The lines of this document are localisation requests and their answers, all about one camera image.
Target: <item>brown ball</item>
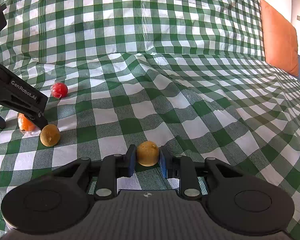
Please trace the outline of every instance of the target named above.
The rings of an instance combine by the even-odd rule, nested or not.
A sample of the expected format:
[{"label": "brown ball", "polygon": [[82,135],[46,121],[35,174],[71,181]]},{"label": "brown ball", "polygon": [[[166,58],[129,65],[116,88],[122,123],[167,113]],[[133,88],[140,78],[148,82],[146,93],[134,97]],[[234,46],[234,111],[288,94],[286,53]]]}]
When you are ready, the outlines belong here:
[{"label": "brown ball", "polygon": [[159,160],[159,148],[154,142],[146,141],[137,148],[137,161],[143,166],[153,166]]},{"label": "brown ball", "polygon": [[54,124],[46,125],[41,133],[40,140],[45,146],[54,146],[60,140],[60,131]]}]

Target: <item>orange pillow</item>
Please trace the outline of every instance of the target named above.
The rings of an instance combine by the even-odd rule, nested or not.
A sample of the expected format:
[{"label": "orange pillow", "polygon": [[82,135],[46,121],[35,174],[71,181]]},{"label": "orange pillow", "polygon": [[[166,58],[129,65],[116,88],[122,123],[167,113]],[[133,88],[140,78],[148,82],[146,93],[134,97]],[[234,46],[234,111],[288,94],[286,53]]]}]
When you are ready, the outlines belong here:
[{"label": "orange pillow", "polygon": [[265,0],[260,0],[266,62],[291,75],[299,75],[296,29]]}]

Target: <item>circular disc cover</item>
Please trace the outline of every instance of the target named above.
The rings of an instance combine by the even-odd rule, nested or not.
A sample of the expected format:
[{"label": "circular disc cover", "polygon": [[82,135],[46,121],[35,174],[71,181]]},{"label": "circular disc cover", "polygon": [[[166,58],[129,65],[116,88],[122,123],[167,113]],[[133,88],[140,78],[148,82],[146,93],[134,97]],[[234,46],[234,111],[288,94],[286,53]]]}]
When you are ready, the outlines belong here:
[{"label": "circular disc cover", "polygon": [[29,234],[48,234],[69,228],[85,216],[88,207],[85,193],[65,178],[16,187],[1,204],[5,221]]},{"label": "circular disc cover", "polygon": [[207,208],[218,224],[251,236],[285,229],[294,213],[286,192],[253,176],[225,179],[208,195]]}]

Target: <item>red ball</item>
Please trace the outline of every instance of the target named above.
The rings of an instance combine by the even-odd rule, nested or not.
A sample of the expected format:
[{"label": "red ball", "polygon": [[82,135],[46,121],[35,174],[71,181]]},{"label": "red ball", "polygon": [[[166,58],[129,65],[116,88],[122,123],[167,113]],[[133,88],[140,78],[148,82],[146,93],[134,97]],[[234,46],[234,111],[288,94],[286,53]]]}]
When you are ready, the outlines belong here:
[{"label": "red ball", "polygon": [[63,83],[55,83],[51,87],[51,95],[55,98],[64,98],[68,94],[68,87]]}]

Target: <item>gingham cloth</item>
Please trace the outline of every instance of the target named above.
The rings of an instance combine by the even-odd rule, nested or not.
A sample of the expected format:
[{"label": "gingham cloth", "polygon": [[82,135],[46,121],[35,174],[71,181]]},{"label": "gingham cloth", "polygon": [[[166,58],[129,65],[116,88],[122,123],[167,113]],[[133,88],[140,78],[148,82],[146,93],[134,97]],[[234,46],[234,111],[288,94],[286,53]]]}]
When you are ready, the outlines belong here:
[{"label": "gingham cloth", "polygon": [[[45,117],[61,131],[45,147],[40,131],[23,135],[17,113],[0,106],[0,203],[77,158],[151,140],[286,190],[296,208],[287,231],[300,240],[300,82],[263,61],[258,0],[0,3],[0,63],[49,97]],[[66,98],[50,97],[55,82],[68,86]],[[178,180],[163,179],[158,164],[137,165],[118,187],[171,189]],[[0,212],[0,236],[7,230]]]}]

